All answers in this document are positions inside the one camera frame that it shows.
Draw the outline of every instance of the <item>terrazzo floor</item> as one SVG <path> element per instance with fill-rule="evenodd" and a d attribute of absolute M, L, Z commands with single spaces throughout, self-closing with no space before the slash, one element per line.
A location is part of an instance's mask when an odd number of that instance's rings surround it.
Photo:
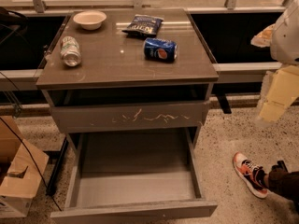
<path fill-rule="evenodd" d="M 199 168 L 201 189 L 209 201 L 217 201 L 218 207 L 211 217 L 158 221 L 152 224 L 296 224 L 299 215 L 293 203 L 274 193 L 265 200 L 254 197 L 236 175 L 232 157 L 237 151 L 245 153 L 266 171 L 277 160 L 284 160 L 288 169 L 299 169 L 299 106 L 292 106 L 284 117 L 269 128 L 257 128 L 253 122 L 255 108 L 232 105 L 232 114 L 214 106 L 210 109 L 202 128 L 195 155 Z M 50 116 L 27 116 L 16 120 L 24 137 L 42 150 L 59 150 L 64 140 Z M 54 199 L 63 209 L 68 189 L 74 152 L 69 148 L 58 176 Z M 53 164 L 44 174 L 49 180 Z M 50 213 L 58 211 L 46 189 L 40 186 L 33 199 L 28 217 L 0 219 L 1 224 L 53 224 Z"/>

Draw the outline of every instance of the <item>small bowl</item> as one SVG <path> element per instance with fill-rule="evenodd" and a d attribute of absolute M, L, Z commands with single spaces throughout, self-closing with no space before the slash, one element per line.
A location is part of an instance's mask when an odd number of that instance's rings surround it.
<path fill-rule="evenodd" d="M 85 30 L 95 30 L 101 27 L 106 18 L 106 14 L 101 11 L 83 11 L 75 15 L 74 22 Z"/>

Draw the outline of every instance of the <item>blue can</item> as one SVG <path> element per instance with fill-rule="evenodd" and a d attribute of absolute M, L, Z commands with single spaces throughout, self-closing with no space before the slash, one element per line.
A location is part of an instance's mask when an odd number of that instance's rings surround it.
<path fill-rule="evenodd" d="M 143 50 L 146 58 L 173 62 L 177 58 L 177 47 L 174 41 L 147 38 Z"/>

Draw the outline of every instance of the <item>pant leg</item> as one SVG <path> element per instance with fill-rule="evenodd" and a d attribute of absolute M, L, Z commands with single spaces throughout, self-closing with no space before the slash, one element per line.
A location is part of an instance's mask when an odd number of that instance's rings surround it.
<path fill-rule="evenodd" d="M 299 202 L 299 172 L 288 173 L 280 168 L 271 171 L 269 189 L 284 198 Z"/>

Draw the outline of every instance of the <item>empty drawer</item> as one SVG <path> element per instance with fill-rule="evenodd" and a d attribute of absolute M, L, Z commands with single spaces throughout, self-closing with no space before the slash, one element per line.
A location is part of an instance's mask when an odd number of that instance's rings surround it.
<path fill-rule="evenodd" d="M 209 217 L 186 129 L 85 133 L 57 223 Z"/>

